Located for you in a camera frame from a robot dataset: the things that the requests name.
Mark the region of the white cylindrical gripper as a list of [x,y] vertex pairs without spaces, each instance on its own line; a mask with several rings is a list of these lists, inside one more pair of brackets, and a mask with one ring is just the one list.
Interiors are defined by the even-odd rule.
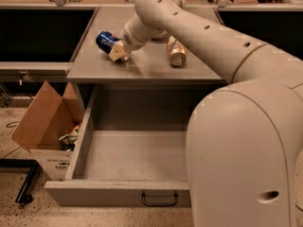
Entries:
[[127,30],[120,31],[120,39],[117,41],[110,51],[109,57],[112,61],[127,61],[130,57],[130,50],[138,50],[142,47],[142,43],[136,40]]

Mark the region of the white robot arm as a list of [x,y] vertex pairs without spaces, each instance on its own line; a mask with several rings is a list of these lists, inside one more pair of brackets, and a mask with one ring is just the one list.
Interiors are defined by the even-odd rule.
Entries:
[[187,125],[195,227],[296,227],[295,164],[303,147],[303,62],[181,9],[135,0],[112,60],[167,31],[226,81]]

